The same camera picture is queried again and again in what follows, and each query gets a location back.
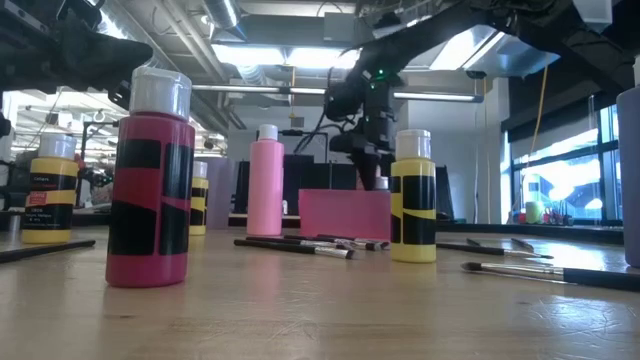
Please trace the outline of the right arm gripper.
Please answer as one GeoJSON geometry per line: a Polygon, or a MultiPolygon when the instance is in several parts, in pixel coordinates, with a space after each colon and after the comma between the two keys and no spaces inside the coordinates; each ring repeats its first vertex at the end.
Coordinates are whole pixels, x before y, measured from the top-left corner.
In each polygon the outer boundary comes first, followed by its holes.
{"type": "MultiPolygon", "coordinates": [[[[393,94],[388,82],[358,82],[358,95],[363,115],[358,121],[355,145],[360,190],[372,191],[376,185],[376,165],[384,155],[395,151],[396,118],[392,108],[393,94]]],[[[389,176],[389,165],[379,165],[378,175],[389,176]]]]}

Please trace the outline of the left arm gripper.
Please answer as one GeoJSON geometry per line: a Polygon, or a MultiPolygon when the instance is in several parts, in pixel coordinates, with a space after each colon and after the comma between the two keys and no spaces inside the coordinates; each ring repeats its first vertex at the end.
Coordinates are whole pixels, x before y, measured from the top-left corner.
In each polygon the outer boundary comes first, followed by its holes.
{"type": "Polygon", "coordinates": [[[56,18],[42,31],[15,14],[1,15],[1,91],[55,87],[115,88],[153,56],[146,43],[85,27],[69,29],[69,69],[62,59],[63,31],[75,16],[56,18]]]}

